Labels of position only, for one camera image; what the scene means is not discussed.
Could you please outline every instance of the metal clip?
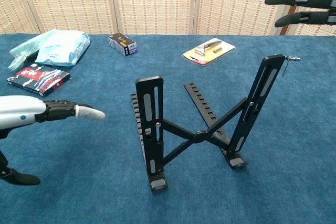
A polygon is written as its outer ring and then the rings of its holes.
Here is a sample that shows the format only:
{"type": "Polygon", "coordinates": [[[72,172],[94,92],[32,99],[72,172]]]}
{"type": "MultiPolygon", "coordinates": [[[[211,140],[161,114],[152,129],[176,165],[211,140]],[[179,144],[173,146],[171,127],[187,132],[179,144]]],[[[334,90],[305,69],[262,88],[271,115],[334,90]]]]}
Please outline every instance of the metal clip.
{"type": "Polygon", "coordinates": [[[294,57],[293,57],[293,56],[285,56],[285,59],[288,60],[288,61],[287,61],[285,70],[283,71],[282,77],[285,75],[285,72],[286,72],[286,69],[287,69],[287,67],[288,67],[288,63],[289,63],[290,60],[294,60],[294,61],[299,61],[299,60],[301,60],[301,58],[300,58],[300,57],[297,57],[297,56],[294,56],[294,57]]]}

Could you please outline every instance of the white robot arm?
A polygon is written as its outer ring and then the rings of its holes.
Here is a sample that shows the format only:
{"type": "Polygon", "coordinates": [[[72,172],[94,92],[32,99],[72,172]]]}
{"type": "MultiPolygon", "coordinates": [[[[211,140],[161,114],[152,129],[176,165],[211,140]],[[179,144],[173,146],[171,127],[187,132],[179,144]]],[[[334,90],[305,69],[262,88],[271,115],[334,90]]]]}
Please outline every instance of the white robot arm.
{"type": "MultiPolygon", "coordinates": [[[[42,101],[26,95],[0,97],[0,139],[6,138],[15,128],[33,124],[62,120],[69,116],[102,120],[105,114],[87,104],[66,100],[42,101]]],[[[8,167],[8,161],[0,151],[0,179],[14,185],[38,185],[39,178],[21,174],[8,167]]]]}

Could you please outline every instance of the razor package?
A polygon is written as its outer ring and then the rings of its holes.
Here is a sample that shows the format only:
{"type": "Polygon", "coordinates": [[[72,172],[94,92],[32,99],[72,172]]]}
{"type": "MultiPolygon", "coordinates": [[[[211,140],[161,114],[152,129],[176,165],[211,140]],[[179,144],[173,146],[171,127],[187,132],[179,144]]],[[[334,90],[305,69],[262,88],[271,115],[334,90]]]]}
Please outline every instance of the razor package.
{"type": "Polygon", "coordinates": [[[212,38],[185,52],[182,56],[196,64],[205,66],[220,56],[233,50],[235,46],[217,38],[212,38]]]}

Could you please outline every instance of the woven panel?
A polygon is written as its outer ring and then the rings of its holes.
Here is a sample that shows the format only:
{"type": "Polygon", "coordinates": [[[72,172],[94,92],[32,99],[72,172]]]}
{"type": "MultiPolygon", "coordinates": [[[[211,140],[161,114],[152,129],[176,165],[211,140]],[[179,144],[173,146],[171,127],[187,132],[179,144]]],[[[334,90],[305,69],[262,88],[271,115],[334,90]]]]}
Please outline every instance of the woven panel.
{"type": "Polygon", "coordinates": [[[126,34],[188,34],[191,0],[118,0],[126,34]]]}
{"type": "Polygon", "coordinates": [[[33,2],[45,30],[73,29],[89,34],[108,34],[114,31],[109,0],[33,0],[33,2]]]}
{"type": "MultiPolygon", "coordinates": [[[[326,9],[305,8],[299,7],[296,12],[326,12],[326,9]]],[[[293,33],[294,35],[320,35],[320,36],[335,36],[336,25],[307,25],[298,24],[293,33]]]]}
{"type": "Polygon", "coordinates": [[[0,33],[37,33],[23,0],[0,0],[0,33]]]}
{"type": "Polygon", "coordinates": [[[265,0],[200,0],[197,34],[270,35],[282,6],[265,0]]]}

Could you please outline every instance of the small box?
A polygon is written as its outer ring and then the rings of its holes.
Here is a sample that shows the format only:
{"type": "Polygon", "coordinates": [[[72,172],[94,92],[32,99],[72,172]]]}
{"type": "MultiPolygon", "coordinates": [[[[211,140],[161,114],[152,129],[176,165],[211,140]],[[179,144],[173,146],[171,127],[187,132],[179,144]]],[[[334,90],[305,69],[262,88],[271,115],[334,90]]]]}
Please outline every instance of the small box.
{"type": "Polygon", "coordinates": [[[70,74],[65,71],[34,63],[7,78],[7,82],[46,97],[69,79],[70,74]]]}
{"type": "Polygon", "coordinates": [[[109,35],[109,43],[111,47],[115,48],[124,56],[134,54],[138,51],[136,42],[121,33],[109,35]]]}

